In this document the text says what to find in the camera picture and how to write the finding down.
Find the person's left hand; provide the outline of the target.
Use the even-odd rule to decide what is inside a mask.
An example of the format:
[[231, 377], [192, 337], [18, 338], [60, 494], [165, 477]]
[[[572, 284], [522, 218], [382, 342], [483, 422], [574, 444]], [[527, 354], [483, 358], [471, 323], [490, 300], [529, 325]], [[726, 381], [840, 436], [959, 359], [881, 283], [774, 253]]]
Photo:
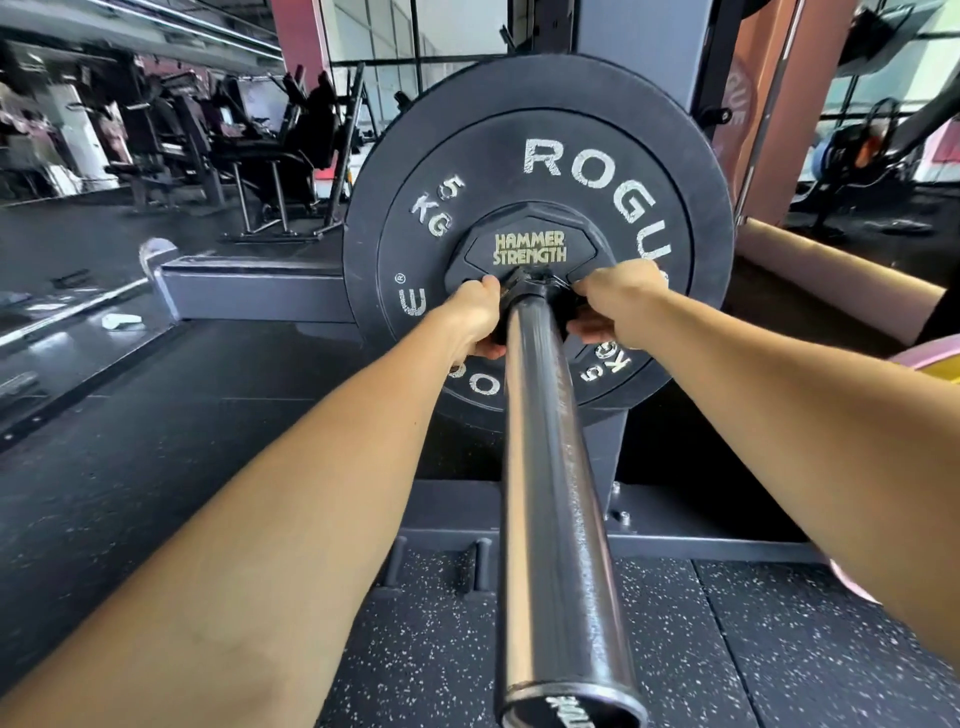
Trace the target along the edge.
[[499, 279], [486, 274], [462, 283], [435, 311], [450, 368], [465, 363], [464, 354], [471, 344], [483, 339], [495, 341], [501, 316], [500, 292]]

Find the person's right hand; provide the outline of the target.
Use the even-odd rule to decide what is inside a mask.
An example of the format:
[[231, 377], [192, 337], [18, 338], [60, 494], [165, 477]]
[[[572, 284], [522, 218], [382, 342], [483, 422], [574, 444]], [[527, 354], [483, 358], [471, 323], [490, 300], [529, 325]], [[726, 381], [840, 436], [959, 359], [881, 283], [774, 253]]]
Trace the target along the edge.
[[649, 343], [652, 328], [646, 321], [654, 304], [672, 294], [657, 264], [646, 259], [598, 268], [574, 282], [572, 290], [583, 302], [570, 320], [606, 317], [615, 324], [616, 343], [634, 350]]

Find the black barbell collar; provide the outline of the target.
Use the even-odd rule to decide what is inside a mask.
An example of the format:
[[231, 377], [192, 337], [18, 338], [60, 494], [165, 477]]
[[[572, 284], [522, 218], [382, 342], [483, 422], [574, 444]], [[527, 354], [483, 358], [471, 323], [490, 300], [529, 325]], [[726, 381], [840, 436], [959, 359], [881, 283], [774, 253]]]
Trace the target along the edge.
[[587, 302], [574, 285], [599, 268], [612, 268], [640, 255], [616, 245], [600, 225], [555, 202], [520, 201], [500, 206], [471, 222], [446, 209], [419, 213], [428, 238], [436, 243], [422, 282], [399, 288], [404, 312], [423, 316], [466, 281], [494, 276], [501, 292], [520, 297], [522, 285], [545, 288], [560, 330], [584, 321]]

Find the person's left forearm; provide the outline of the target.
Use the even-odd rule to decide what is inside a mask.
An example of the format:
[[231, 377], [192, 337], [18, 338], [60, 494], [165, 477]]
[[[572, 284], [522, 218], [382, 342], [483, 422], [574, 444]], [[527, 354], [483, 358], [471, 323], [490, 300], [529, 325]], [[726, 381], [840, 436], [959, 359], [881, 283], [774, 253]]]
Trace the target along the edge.
[[0, 700], [0, 728], [314, 728], [450, 368], [433, 313], [263, 450]]

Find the person's right forearm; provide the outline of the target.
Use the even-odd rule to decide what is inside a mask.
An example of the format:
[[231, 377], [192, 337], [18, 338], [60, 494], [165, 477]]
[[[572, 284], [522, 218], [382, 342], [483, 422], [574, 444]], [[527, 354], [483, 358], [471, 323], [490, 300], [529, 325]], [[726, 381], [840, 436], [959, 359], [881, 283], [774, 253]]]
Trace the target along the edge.
[[960, 383], [678, 294], [616, 315], [782, 510], [960, 671]]

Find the black rubber weight plate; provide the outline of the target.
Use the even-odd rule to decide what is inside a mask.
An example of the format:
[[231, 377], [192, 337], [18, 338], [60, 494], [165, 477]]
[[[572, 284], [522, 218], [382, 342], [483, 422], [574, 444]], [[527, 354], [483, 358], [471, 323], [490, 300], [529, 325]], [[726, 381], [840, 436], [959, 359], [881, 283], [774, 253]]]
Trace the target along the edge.
[[[370, 151], [345, 216], [343, 279], [370, 358], [419, 317], [402, 287], [421, 283], [435, 257], [420, 213], [474, 222], [519, 202], [583, 213], [638, 260], [654, 261], [670, 289], [715, 308], [734, 259], [726, 176], [698, 122], [665, 91], [606, 60], [580, 54], [511, 55], [475, 64], [430, 88]], [[639, 405], [668, 383], [648, 353], [587, 345], [561, 331], [545, 297], [584, 424]], [[510, 305], [495, 337], [505, 342]]]

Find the pink padded bench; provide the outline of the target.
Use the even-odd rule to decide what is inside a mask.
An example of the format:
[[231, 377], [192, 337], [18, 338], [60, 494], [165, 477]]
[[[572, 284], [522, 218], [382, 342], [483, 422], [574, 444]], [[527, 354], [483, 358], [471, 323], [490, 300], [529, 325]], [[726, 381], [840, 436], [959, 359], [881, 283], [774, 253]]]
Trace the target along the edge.
[[739, 226], [736, 251], [903, 345], [917, 341], [947, 293], [943, 286], [752, 218]]

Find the upright steel barbell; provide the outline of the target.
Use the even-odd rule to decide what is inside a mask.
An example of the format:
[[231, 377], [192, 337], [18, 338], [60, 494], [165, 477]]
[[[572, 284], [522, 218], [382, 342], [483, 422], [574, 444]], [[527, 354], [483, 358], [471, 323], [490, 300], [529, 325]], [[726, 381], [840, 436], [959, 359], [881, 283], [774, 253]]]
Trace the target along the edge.
[[808, 0], [771, 0], [750, 18], [755, 20], [750, 62], [755, 72], [755, 98], [759, 106], [751, 136], [747, 139], [750, 145], [745, 148], [748, 153], [742, 163], [743, 175], [734, 206], [738, 228], [743, 227], [747, 219], [745, 208], [749, 193], [807, 4]]

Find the black gym machines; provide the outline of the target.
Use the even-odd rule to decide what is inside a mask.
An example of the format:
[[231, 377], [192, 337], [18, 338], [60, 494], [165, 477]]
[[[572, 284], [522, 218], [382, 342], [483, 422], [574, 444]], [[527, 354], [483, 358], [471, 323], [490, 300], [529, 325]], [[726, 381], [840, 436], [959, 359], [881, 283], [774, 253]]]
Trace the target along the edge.
[[291, 224], [316, 219], [315, 237], [342, 227], [354, 178], [351, 158], [367, 141], [376, 141], [358, 126], [361, 111], [374, 115], [364, 79], [364, 63], [348, 76], [351, 85], [340, 95], [326, 71], [306, 93], [305, 69], [281, 78], [266, 76], [286, 104], [277, 130], [265, 118], [253, 117], [239, 97], [240, 77], [226, 75], [207, 96], [194, 70], [168, 75], [140, 73], [139, 97], [119, 103], [129, 142], [129, 161], [114, 161], [103, 171], [128, 184], [139, 211], [150, 206], [151, 191], [168, 195], [183, 184], [175, 171], [192, 170], [207, 204], [226, 204], [224, 179], [233, 183], [243, 230], [226, 239], [236, 242], [285, 243], [306, 238]]

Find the black floor fan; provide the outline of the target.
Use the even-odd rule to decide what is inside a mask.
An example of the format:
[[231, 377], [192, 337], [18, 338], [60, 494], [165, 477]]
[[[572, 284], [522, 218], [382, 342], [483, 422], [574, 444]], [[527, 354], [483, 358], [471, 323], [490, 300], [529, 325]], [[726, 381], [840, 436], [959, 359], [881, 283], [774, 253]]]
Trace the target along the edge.
[[882, 181], [959, 115], [960, 81], [908, 115], [902, 114], [901, 101], [886, 97], [874, 103], [861, 122], [835, 130], [814, 151], [812, 191], [822, 193], [817, 215], [802, 234], [826, 244], [846, 243], [846, 234], [827, 223], [844, 192]]

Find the grey squat rack frame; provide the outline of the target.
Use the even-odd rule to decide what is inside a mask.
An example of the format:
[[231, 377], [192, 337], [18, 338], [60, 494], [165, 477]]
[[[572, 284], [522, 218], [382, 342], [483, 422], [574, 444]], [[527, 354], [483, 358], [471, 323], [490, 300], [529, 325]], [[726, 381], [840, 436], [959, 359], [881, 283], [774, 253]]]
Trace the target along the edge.
[[[721, 106], [734, 65], [744, 19], [771, 0], [532, 0], [526, 5], [528, 39], [507, 54], [454, 57], [465, 67], [436, 81], [422, 95], [469, 67], [510, 56], [580, 55], [623, 67], [647, 79], [676, 101], [700, 125], [714, 151], [715, 130], [729, 124]], [[724, 172], [729, 180], [737, 168]], [[329, 339], [363, 342], [344, 280], [342, 226], [316, 242], [280, 245], [268, 251], [183, 254], [168, 240], [154, 238], [140, 249], [141, 265], [176, 322], [222, 320], [288, 322]], [[671, 415], [644, 415], [647, 438], [633, 437], [621, 449], [629, 410], [584, 423], [599, 498], [609, 520], [614, 552], [695, 560], [817, 563], [824, 558], [807, 537], [740, 473], [714, 466], [702, 455], [706, 427], [679, 429]], [[709, 464], [705, 477], [675, 490], [655, 483], [617, 482], [618, 460], [636, 453], [647, 468], [678, 476], [693, 464]]]

